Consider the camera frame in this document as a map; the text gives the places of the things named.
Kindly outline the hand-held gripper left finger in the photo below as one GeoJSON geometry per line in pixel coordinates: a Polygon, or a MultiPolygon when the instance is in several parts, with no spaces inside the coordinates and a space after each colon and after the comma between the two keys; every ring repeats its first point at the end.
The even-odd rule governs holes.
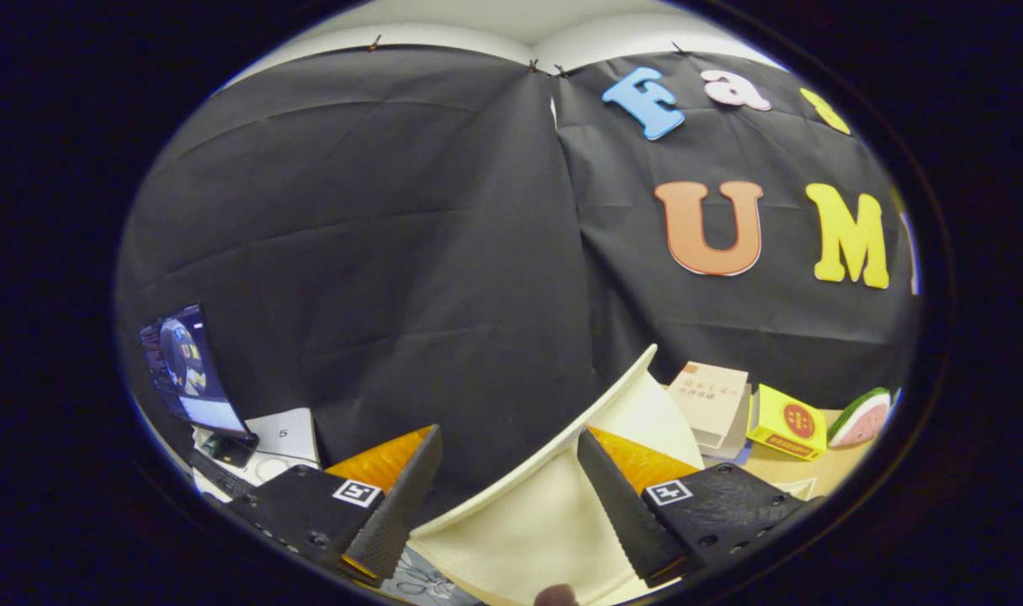
{"type": "Polygon", "coordinates": [[[225,510],[291,555],[370,587],[390,578],[443,457],[437,423],[318,469],[293,465],[225,510]]]}

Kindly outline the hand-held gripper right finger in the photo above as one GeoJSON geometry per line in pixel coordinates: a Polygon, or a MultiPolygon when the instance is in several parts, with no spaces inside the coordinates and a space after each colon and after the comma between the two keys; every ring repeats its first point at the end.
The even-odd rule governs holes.
{"type": "Polygon", "coordinates": [[[822,506],[738,465],[697,470],[596,427],[581,431],[577,458],[647,587],[726,566],[822,506]]]}

